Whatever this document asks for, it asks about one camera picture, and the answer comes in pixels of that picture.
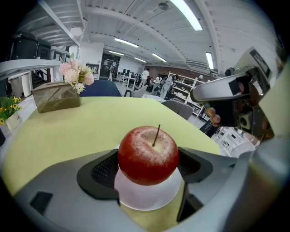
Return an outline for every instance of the pink flower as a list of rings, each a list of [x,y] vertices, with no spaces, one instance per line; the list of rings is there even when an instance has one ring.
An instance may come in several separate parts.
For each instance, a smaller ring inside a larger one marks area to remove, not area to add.
[[[67,70],[64,75],[64,81],[66,83],[74,83],[78,81],[78,72],[76,72],[74,69]]]
[[[59,67],[59,72],[61,75],[65,75],[65,73],[67,72],[67,70],[71,69],[72,66],[69,63],[62,63]]]
[[[92,74],[91,72],[88,72],[88,73],[85,75],[85,79],[84,79],[83,83],[84,83],[85,85],[91,85],[91,84],[94,83],[94,81],[95,81],[95,79],[94,79],[93,74]]]
[[[74,69],[76,72],[78,71],[78,62],[74,60],[70,60],[70,65],[72,66],[72,69]]]

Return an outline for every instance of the white plate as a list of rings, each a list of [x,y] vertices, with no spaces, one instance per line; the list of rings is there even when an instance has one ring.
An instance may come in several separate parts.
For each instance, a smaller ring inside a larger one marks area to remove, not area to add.
[[[115,189],[119,192],[120,202],[127,207],[141,211],[156,210],[173,200],[180,188],[181,179],[176,168],[162,183],[144,186],[130,181],[119,168],[115,177]]]

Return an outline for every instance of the fluorescent light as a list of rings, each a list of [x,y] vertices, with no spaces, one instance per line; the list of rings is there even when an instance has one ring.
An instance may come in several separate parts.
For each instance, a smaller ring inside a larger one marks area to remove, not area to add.
[[[206,52],[205,55],[207,56],[208,59],[208,66],[210,69],[213,69],[213,58],[212,58],[212,54],[209,52]]]
[[[163,62],[167,62],[166,60],[162,59],[160,56],[157,56],[156,54],[152,53],[152,55],[154,55],[155,57],[157,57],[158,59],[162,60]]]
[[[133,46],[133,47],[135,47],[135,48],[139,47],[139,46],[137,46],[137,45],[135,45],[135,44],[133,44],[133,43],[129,43],[129,42],[124,41],[124,40],[122,40],[122,39],[117,39],[117,38],[115,38],[115,41],[118,41],[118,42],[121,42],[121,43],[124,43],[124,44],[128,44],[128,45],[131,45],[131,46]]]
[[[203,30],[198,19],[195,17],[194,13],[189,8],[189,6],[184,2],[184,0],[171,0],[171,2],[181,11],[182,14],[184,14],[184,16],[190,22],[194,30],[196,31]]]
[[[124,56],[124,54],[122,53],[117,53],[117,52],[113,52],[113,51],[109,51],[110,53],[116,54],[116,55],[120,55],[120,56]]]
[[[136,58],[136,57],[134,57],[134,59],[139,60],[139,61],[144,62],[144,63],[147,63],[145,60],[141,60],[141,59]]]

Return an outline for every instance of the flower bouquet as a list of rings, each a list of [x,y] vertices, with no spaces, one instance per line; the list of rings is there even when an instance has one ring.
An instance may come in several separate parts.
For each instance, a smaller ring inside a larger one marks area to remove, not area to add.
[[[77,93],[85,89],[85,85],[91,85],[95,79],[92,70],[77,61],[73,60],[74,54],[70,56],[68,62],[63,62],[59,67],[59,72],[64,76],[64,81],[69,83]]]
[[[10,130],[13,130],[20,123],[20,117],[17,111],[22,110],[18,104],[21,102],[21,98],[16,97],[1,97],[1,108],[0,108],[0,125],[7,123]]]

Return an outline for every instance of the white wall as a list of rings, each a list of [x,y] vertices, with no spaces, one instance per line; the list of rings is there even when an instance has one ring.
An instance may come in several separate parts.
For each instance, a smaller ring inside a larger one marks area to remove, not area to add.
[[[101,62],[104,50],[104,43],[87,43],[81,42],[78,60],[83,63],[92,63],[99,65],[99,75],[101,69]],[[75,58],[77,55],[77,46],[71,46],[69,53],[74,53]]]
[[[142,71],[143,71],[145,68],[145,65],[139,62],[135,62],[133,60],[126,59],[124,57],[120,58],[118,72],[123,72],[123,69],[126,69],[126,72],[127,72],[127,70],[129,69],[130,72],[137,73],[138,68],[142,68]]]

